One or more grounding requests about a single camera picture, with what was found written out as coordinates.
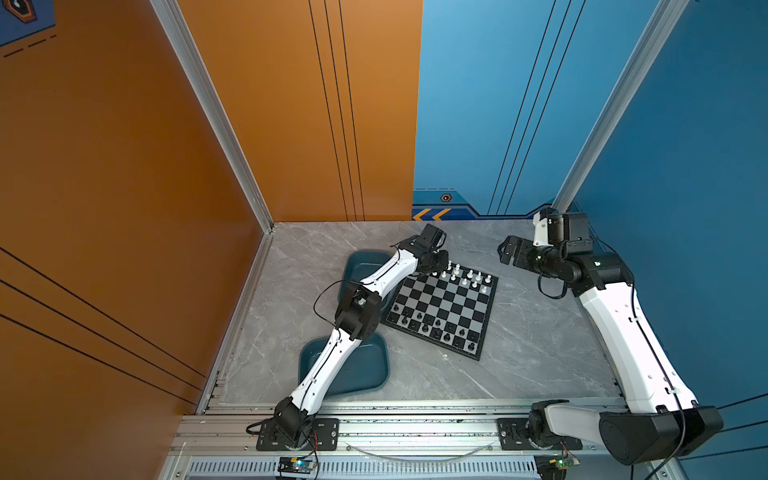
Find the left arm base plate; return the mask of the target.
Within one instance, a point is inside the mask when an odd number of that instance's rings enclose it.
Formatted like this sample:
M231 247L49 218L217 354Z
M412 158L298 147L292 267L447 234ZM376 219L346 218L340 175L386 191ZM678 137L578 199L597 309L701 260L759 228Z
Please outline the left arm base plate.
M269 419L260 426L256 449L258 451L300 451L310 452L335 451L339 438L339 419L315 418L312 425L299 432L299 439L294 440L283 433L274 419Z

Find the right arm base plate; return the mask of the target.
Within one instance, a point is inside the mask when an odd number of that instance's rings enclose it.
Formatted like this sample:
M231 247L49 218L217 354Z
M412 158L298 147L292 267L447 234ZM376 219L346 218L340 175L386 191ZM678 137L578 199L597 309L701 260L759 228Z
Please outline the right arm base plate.
M528 420L521 417L500 418L496 420L498 440L503 451L554 451L558 449L582 450L583 443L572 437L554 437L551 440L537 442L531 439Z

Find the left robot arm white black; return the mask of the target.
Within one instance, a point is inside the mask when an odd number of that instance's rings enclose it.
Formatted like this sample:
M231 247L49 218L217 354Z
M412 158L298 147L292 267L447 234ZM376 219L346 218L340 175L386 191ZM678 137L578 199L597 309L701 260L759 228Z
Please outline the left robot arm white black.
M395 243L395 253L379 269L360 281L342 283L325 347L298 386L274 409L275 427L289 448L298 449L310 441L312 422L332 382L354 350L375 333L387 295L409 275L447 268L445 238L443 230L428 224L420 234Z

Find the black and silver chessboard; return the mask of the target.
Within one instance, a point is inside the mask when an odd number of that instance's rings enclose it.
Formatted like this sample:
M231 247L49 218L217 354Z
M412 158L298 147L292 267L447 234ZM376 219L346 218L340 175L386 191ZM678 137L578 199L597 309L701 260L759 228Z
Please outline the black and silver chessboard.
M462 266L460 274L456 275L457 281L451 282L451 275L456 264L451 265L451 269L446 271L448 277L441 279L441 273L438 273L437 277L433 277L431 274L413 274L405 278L397 290L394 300L388 309L385 316L382 317L381 323L394 328L396 330L407 333L411 336L427 341L434 345L438 345L442 348L448 349L454 353L463 355L472 360L478 361L481 358L483 350L485 336L490 324L490 316L493 307L493 301L495 293L498 287L498 277L484 271L475 270L466 266ZM467 274L470 270L474 271L472 279L467 279ZM472 289L471 284L475 282L475 276L480 272L482 274L482 281L477 283L478 288ZM484 280L487 275L491 275L491 284L485 284ZM461 285L462 279L467 279L468 284L466 286ZM485 294L480 293L481 287L485 285L487 292ZM394 312L393 306L395 304L400 305L400 311ZM411 317L405 317L403 311L405 308L411 308L413 314ZM417 320L416 315L421 312L423 315L422 320ZM388 321L390 313L398 315L396 322L392 323ZM428 325L424 322L425 317L429 315L434 318L434 323ZM407 320L406 326L399 325L400 318ZM436 320L442 322L442 328L435 327ZM408 325L411 321L419 323L416 331L410 330ZM456 331L454 334L450 334L444 331L444 327L452 323L456 325ZM427 334L420 332L421 326L427 325L429 331ZM439 339L432 339L430 333L433 329L440 331L441 336ZM465 337L458 335L459 330L465 330ZM467 338L469 332L474 331L478 335L476 342L472 342ZM451 336L448 343L442 341L442 337L445 333ZM460 337L464 339L464 345L461 349L452 346L453 338ZM467 343L473 343L474 348L471 352L464 349Z

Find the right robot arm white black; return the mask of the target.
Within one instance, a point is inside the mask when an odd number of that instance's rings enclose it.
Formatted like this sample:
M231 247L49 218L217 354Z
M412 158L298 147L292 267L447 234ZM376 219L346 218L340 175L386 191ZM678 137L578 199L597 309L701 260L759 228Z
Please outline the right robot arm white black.
M632 466L685 456L724 427L714 406L699 403L677 374L640 306L631 269L614 251L597 253L584 213L537 212L534 236L508 236L498 247L506 265L556 279L597 331L626 402L623 412L566 400L532 405L528 439L550 447L566 437L598 444Z

